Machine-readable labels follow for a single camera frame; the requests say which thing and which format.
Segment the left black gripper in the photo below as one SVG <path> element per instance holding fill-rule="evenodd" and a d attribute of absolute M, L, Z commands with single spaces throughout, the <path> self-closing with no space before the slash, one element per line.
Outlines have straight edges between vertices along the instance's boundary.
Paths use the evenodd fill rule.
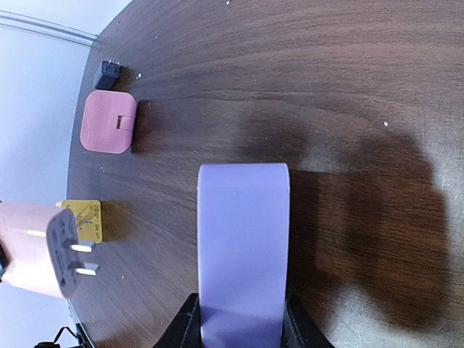
<path fill-rule="evenodd" d="M 9 259 L 7 253 L 4 251 L 3 246 L 0 246 L 0 282 L 2 282 L 2 277 L 4 276 L 8 265 Z"/>

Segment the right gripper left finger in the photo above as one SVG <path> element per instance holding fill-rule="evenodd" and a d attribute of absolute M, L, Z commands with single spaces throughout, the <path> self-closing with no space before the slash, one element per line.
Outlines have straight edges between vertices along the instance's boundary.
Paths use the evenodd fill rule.
<path fill-rule="evenodd" d="M 201 348 L 199 294 L 190 294 L 154 348 Z"/>

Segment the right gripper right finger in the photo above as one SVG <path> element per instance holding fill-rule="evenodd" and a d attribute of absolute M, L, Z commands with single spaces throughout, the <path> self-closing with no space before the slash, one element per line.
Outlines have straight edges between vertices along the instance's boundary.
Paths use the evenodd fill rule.
<path fill-rule="evenodd" d="M 334 348 L 309 316 L 293 289 L 286 292 L 280 347 Z"/>

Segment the pink charger plug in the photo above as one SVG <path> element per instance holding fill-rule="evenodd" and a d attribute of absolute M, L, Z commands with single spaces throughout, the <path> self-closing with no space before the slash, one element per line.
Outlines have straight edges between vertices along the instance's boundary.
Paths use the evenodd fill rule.
<path fill-rule="evenodd" d="M 1 246 L 9 259 L 2 283 L 27 291 L 69 299 L 83 276 L 99 272 L 81 257 L 95 243 L 78 240 L 69 208 L 2 202 Z"/>

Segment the yellow cube adapter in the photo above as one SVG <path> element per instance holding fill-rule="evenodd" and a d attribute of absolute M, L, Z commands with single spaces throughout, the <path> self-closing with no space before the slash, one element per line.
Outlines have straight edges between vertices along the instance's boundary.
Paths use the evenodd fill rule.
<path fill-rule="evenodd" d="M 56 203 L 57 207 L 72 210 L 75 216 L 80 241 L 103 242 L 102 205 L 98 200 L 66 199 Z"/>

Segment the purple power strip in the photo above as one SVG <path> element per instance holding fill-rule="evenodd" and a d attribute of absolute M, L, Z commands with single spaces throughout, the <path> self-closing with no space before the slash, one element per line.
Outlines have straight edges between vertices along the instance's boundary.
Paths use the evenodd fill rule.
<path fill-rule="evenodd" d="M 202 165 L 197 259 L 204 347 L 279 347 L 289 253 L 283 163 Z"/>

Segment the grey charger plug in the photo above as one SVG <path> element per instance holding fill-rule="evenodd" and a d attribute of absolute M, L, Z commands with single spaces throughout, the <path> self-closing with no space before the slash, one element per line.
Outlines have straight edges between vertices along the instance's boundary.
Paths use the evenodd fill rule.
<path fill-rule="evenodd" d="M 120 64 L 103 60 L 94 76 L 94 88 L 111 90 L 120 78 Z"/>

